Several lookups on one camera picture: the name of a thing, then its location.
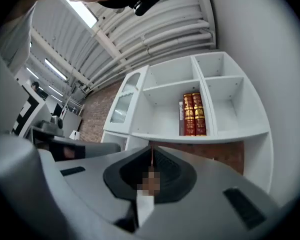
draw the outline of black slot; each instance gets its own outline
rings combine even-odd
[[[83,168],[82,166],[79,166],[79,167],[75,167],[75,168],[61,170],[60,173],[62,174],[62,176],[69,176],[72,174],[84,172],[85,170],[86,170],[85,168]]]
[[[238,188],[229,188],[223,194],[248,230],[255,228],[266,220],[266,217]]]

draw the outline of black vent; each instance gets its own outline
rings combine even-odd
[[[223,193],[248,230],[255,228],[266,220],[266,217],[238,188],[229,188]]]

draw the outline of white shirt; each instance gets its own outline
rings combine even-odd
[[[23,16],[4,24],[0,29],[0,55],[14,76],[30,54],[30,30],[34,11],[35,5]]]

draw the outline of red book with gold lettering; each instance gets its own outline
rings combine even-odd
[[[183,95],[184,135],[196,136],[195,111],[192,94]]]
[[[200,93],[193,93],[192,99],[194,108],[195,135],[207,136],[205,112]]]

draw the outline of white wall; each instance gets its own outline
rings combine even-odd
[[[51,95],[49,95],[46,98],[45,103],[46,103],[50,113],[53,113],[55,111],[57,104],[59,104],[61,106],[61,108],[63,107],[63,105],[60,102],[58,102],[55,98],[53,98]]]
[[[26,70],[25,67],[22,67],[15,75],[14,79],[19,79],[18,83],[23,86],[24,84],[26,84],[27,80],[30,79],[30,76],[31,73],[28,70]]]
[[[284,0],[211,2],[218,47],[242,67],[265,107],[274,148],[270,195],[283,205],[300,193],[300,23]]]

